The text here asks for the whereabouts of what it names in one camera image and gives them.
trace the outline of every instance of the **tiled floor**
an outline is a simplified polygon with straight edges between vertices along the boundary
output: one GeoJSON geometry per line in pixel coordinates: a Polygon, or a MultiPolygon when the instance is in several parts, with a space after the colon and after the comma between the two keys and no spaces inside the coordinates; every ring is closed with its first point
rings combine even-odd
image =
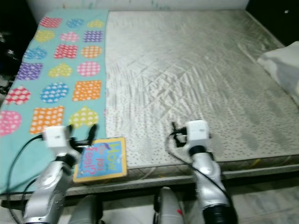
{"type": "MultiPolygon", "coordinates": [[[[240,224],[296,224],[299,220],[299,178],[231,188],[240,224]]],[[[154,196],[104,202],[106,224],[151,224],[154,196]]],[[[183,201],[187,224],[199,223],[198,204],[183,201]]],[[[66,224],[74,206],[66,207],[59,224],[66,224]]],[[[0,209],[0,224],[13,224],[7,209],[0,209]]]]}

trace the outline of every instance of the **black cable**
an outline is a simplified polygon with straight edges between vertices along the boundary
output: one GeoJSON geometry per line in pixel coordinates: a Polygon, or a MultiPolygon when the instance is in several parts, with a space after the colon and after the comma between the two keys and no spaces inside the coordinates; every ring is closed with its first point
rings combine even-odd
{"type": "Polygon", "coordinates": [[[25,195],[27,193],[27,190],[30,188],[30,186],[37,180],[37,178],[34,178],[24,189],[22,193],[22,199],[21,199],[21,205],[22,205],[22,216],[25,214],[25,195]]]}
{"type": "Polygon", "coordinates": [[[18,152],[18,154],[16,155],[16,157],[13,160],[13,163],[10,165],[9,168],[9,172],[8,172],[8,176],[7,176],[7,185],[6,185],[6,197],[7,197],[7,208],[9,210],[10,215],[12,216],[12,218],[14,219],[14,221],[17,224],[22,224],[19,220],[19,218],[16,216],[16,214],[14,213],[14,211],[11,208],[11,204],[10,204],[10,194],[9,194],[9,186],[10,186],[10,179],[11,179],[11,174],[13,172],[14,166],[17,162],[17,160],[19,159],[20,155],[22,154],[22,152],[24,151],[24,149],[34,140],[36,139],[41,139],[43,136],[40,134],[36,137],[33,137],[32,139],[30,139],[29,141],[27,141],[25,143],[25,145],[23,145],[23,147],[20,149],[20,151],[18,152]]]}
{"type": "Polygon", "coordinates": [[[194,171],[198,172],[199,174],[203,175],[206,179],[208,179],[213,185],[215,185],[223,194],[224,196],[227,198],[228,202],[230,203],[231,206],[234,206],[233,205],[233,201],[231,199],[231,197],[228,195],[228,193],[223,190],[215,181],[213,181],[210,177],[208,177],[207,175],[205,175],[204,173],[200,172],[197,168],[195,168],[192,164],[186,162],[185,160],[179,158],[178,156],[176,156],[174,153],[172,153],[172,151],[170,150],[169,148],[169,139],[172,135],[176,134],[176,133],[179,133],[179,131],[174,131],[172,132],[171,134],[168,135],[168,137],[166,138],[166,141],[165,141],[165,148],[166,148],[166,151],[171,155],[173,156],[174,158],[176,158],[177,160],[180,160],[183,164],[185,165],[188,165],[191,169],[193,169],[194,171]]]}

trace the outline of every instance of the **book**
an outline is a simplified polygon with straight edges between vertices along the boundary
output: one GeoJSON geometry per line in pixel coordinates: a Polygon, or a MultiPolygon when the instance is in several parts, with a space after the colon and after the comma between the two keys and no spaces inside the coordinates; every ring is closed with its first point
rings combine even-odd
{"type": "Polygon", "coordinates": [[[91,182],[127,175],[125,138],[98,139],[86,147],[75,166],[73,181],[91,182]]]}

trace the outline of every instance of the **white wall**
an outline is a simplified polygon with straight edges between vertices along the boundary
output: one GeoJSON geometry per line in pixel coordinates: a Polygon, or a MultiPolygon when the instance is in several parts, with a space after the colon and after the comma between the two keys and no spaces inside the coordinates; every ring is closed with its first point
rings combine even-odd
{"type": "Polygon", "coordinates": [[[27,0],[36,21],[55,8],[110,10],[244,9],[249,0],[27,0]]]}

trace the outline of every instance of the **gray mattress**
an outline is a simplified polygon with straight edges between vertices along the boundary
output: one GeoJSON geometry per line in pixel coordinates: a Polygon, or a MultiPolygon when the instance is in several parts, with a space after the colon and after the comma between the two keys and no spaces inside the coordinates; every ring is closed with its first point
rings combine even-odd
{"type": "Polygon", "coordinates": [[[69,195],[192,182],[164,148],[172,121],[208,121],[228,178],[299,170],[298,107],[256,63],[281,45],[246,11],[110,12],[106,35],[107,137],[126,138],[128,175],[69,195]]]}

